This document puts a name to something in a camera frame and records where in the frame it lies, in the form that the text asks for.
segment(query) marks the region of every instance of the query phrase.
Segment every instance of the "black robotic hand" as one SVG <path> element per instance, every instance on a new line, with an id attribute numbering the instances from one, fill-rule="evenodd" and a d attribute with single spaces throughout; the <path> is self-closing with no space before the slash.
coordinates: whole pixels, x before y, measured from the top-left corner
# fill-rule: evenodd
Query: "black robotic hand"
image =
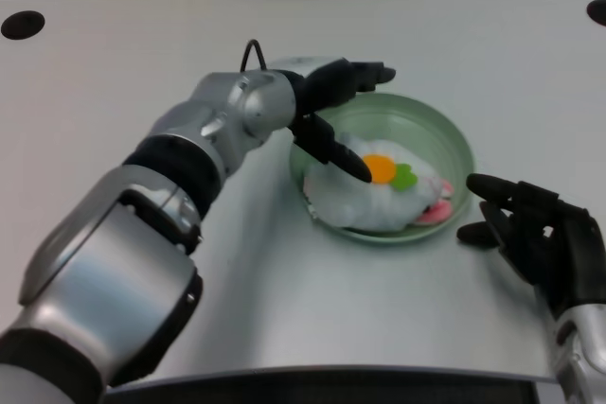
<path id="1" fill-rule="evenodd" d="M 241 72 L 246 70 L 253 47 L 261 70 L 267 69 L 258 41 L 251 40 L 244 50 Z M 334 59 L 323 61 L 321 66 L 305 77 L 290 70 L 278 68 L 276 71 L 286 76 L 293 86 L 296 114 L 288 128 L 293 132 L 294 143 L 320 163 L 334 163 L 358 180 L 370 183 L 372 176 L 362 158 L 337 142 L 332 126 L 316 113 L 341 106 L 358 92 L 373 92 L 377 84 L 392 80 L 396 70 L 386 67 L 381 61 Z"/>
<path id="2" fill-rule="evenodd" d="M 586 209 L 533 184 L 489 175 L 471 174 L 467 187 L 485 199 L 485 221 L 461 227 L 460 241 L 498 246 L 520 277 L 539 288 L 556 319 L 571 307 L 606 303 L 606 251 Z"/>

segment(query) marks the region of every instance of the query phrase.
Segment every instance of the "black hole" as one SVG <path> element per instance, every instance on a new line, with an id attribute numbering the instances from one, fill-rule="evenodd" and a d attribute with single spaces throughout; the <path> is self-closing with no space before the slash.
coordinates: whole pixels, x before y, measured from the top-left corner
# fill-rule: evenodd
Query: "black hole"
<path id="1" fill-rule="evenodd" d="M 587 6 L 587 14 L 601 26 L 606 26 L 606 0 L 594 0 Z"/>
<path id="2" fill-rule="evenodd" d="M 20 11 L 9 16 L 0 32 L 9 40 L 24 40 L 33 37 L 45 26 L 45 18 L 38 11 Z"/>

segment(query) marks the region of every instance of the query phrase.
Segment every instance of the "green felt piece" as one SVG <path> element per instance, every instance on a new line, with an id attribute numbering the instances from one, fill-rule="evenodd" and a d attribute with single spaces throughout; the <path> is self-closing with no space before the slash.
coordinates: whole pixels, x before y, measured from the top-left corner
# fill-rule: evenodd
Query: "green felt piece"
<path id="1" fill-rule="evenodd" d="M 398 191 L 403 191 L 417 184 L 419 179 L 412 172 L 410 165 L 402 164 L 396 165 L 396 177 L 393 178 L 389 184 L 391 184 Z"/>

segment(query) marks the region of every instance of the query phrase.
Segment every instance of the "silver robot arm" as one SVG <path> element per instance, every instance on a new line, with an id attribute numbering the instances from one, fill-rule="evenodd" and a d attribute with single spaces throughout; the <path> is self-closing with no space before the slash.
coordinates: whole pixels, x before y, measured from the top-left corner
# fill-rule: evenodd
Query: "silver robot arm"
<path id="1" fill-rule="evenodd" d="M 313 112 L 395 72 L 344 59 L 284 64 L 202 79 L 48 236 L 27 267 L 23 310 L 0 337 L 0 402 L 91 404 L 151 373 L 202 297 L 188 256 L 201 221 L 273 131 L 289 127 L 321 161 L 368 177 Z"/>

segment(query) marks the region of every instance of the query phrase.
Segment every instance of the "black cable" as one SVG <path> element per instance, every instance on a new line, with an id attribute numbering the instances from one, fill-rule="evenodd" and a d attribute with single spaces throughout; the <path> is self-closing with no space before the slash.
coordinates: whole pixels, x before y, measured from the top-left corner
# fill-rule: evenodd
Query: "black cable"
<path id="1" fill-rule="evenodd" d="M 257 40 L 251 40 L 246 44 L 246 49 L 244 49 L 244 57 L 242 57 L 242 63 L 240 65 L 240 72 L 246 71 L 246 64 L 248 63 L 248 55 L 250 54 L 250 50 L 252 47 L 255 47 L 255 51 L 257 52 L 258 64 L 261 67 L 261 70 L 266 70 L 267 65 L 265 64 L 265 58 L 263 57 L 263 52 L 261 51 L 261 46 Z"/>

